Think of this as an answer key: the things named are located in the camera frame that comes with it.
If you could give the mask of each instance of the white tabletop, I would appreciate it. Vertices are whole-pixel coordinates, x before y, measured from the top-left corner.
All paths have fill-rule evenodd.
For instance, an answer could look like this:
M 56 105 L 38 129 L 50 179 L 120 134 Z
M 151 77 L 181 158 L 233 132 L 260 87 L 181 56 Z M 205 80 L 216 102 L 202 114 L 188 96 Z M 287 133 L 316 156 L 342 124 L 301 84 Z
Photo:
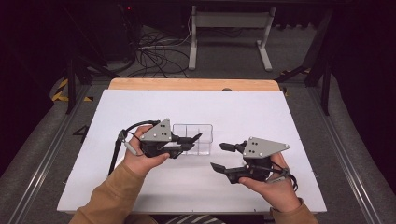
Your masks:
M 242 166 L 242 155 L 219 143 L 242 143 L 250 136 L 290 145 L 282 154 L 298 180 L 297 195 L 312 212 L 326 206 L 281 91 L 119 91 L 104 92 L 78 154 L 58 211 L 75 212 L 107 177 L 120 130 L 148 119 L 172 124 L 211 124 L 210 155 L 181 155 L 146 177 L 134 212 L 147 214 L 266 213 L 270 205 L 256 192 L 230 184 L 210 162 Z M 124 154 L 121 148 L 119 157 Z

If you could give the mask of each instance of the transparent plastic box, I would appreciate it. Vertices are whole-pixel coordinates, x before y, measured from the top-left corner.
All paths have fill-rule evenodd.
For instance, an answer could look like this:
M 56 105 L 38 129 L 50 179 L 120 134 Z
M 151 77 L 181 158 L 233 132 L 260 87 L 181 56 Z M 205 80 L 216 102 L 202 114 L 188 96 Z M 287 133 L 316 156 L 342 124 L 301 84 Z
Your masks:
M 174 124 L 172 132 L 180 137 L 194 137 L 202 133 L 195 141 L 195 146 L 183 154 L 187 155 L 210 155 L 213 142 L 213 126 L 211 124 Z

